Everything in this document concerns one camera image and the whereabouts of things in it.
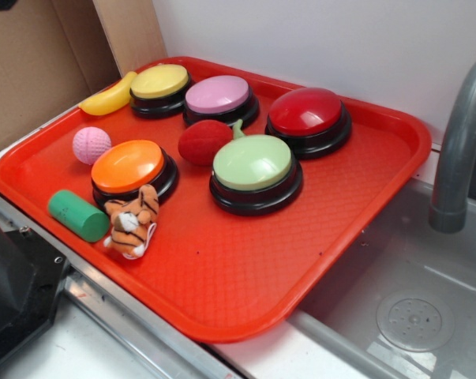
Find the red tray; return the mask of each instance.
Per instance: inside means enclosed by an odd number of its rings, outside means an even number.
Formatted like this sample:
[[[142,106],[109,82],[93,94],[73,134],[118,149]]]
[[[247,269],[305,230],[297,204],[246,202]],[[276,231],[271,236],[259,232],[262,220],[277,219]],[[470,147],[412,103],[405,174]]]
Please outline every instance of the red tray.
[[[247,134],[263,133],[272,102],[300,88],[195,58],[159,62],[184,65],[195,81],[223,74],[245,78],[260,101]],[[329,156],[303,160],[300,196],[270,215],[234,216],[218,208],[208,189],[211,168],[195,167],[178,154],[182,116],[145,120],[129,107],[103,117],[74,109],[52,122],[0,160],[0,192],[187,336],[210,343],[243,340],[287,317],[430,152],[429,132],[416,118],[341,99],[353,119],[350,140]],[[178,165],[178,187],[161,207],[147,253],[136,261],[102,242],[83,241],[47,211],[61,189],[95,204],[91,168],[72,152],[73,136],[85,126],[106,130],[113,144],[153,140]]]

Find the yellow banana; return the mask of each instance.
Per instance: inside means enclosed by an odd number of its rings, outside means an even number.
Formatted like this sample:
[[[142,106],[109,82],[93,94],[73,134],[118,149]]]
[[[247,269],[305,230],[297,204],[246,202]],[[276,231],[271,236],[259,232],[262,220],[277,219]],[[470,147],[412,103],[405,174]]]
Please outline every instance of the yellow banana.
[[[124,107],[130,101],[130,84],[137,73],[129,71],[117,84],[83,100],[78,107],[92,116],[103,116]]]

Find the pink ball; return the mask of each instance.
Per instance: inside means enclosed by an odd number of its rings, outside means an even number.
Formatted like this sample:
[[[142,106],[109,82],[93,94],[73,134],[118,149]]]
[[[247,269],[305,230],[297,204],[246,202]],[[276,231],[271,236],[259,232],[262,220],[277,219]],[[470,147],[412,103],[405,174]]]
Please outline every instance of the pink ball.
[[[86,164],[94,164],[109,148],[111,148],[110,136],[94,126],[79,130],[73,138],[74,155]]]

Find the pink button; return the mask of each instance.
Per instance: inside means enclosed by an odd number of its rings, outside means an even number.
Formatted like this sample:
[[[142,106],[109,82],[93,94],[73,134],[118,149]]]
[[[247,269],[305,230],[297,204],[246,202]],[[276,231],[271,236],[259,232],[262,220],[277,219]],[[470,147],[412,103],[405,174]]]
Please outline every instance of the pink button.
[[[249,94],[246,80],[231,75],[209,77],[187,91],[187,106],[194,112],[218,114],[242,105]]]

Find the stainless steel sink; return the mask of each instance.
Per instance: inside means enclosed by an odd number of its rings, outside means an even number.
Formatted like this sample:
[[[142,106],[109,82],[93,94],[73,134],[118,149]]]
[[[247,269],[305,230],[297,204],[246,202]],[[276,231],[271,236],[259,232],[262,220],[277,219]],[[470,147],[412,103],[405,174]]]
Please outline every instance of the stainless steel sink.
[[[398,375],[476,379],[476,202],[445,235],[431,193],[411,180],[298,308]]]

